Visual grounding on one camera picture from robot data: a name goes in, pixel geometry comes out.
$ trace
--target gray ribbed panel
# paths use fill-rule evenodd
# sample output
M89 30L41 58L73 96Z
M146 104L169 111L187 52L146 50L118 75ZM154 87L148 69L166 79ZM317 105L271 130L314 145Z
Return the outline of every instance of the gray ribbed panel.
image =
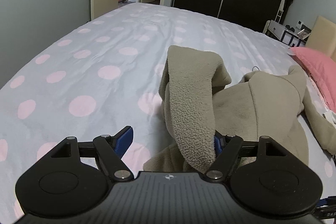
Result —
M280 224L241 208L221 184L203 181L197 173L142 172L136 180L116 184L96 208L68 219L27 215L19 224ZM319 223L311 215L286 224Z

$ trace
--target black device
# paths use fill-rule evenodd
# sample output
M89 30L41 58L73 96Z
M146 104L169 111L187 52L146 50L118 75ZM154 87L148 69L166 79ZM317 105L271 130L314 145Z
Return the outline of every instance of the black device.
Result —
M320 223L313 216L325 214L316 211L320 178L284 147L268 136L248 142L216 131L214 140L217 157L205 174L134 179L121 160L133 141L130 126L92 142L67 137L18 179L25 215L16 223ZM98 169L80 157L95 158ZM256 160L237 168L242 157Z

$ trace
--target beige headboard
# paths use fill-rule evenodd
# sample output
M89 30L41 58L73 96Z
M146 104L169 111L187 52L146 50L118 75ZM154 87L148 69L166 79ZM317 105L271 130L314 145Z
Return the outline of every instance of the beige headboard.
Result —
M323 52L336 62L336 24L318 16L306 47Z

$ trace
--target polka dot bedding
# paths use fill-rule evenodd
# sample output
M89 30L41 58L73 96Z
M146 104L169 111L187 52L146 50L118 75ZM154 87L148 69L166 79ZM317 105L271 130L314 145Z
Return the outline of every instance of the polka dot bedding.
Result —
M67 136L90 141L134 128L123 161L136 175L172 143L158 87L170 45L217 52L232 85L257 66L275 75L296 64L288 47L261 33L176 8L134 3L111 11L56 41L0 90L0 222L22 215L14 186L19 176ZM309 79L317 110L323 104ZM336 169L299 117L309 145L309 166L323 197L336 195ZM94 160L83 162L95 166Z

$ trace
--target pillow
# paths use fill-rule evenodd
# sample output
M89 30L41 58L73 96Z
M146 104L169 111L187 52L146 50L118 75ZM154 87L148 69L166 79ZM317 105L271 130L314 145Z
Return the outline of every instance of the pillow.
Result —
M336 63L328 56L306 47L292 47L308 74L314 79L329 108L336 112Z

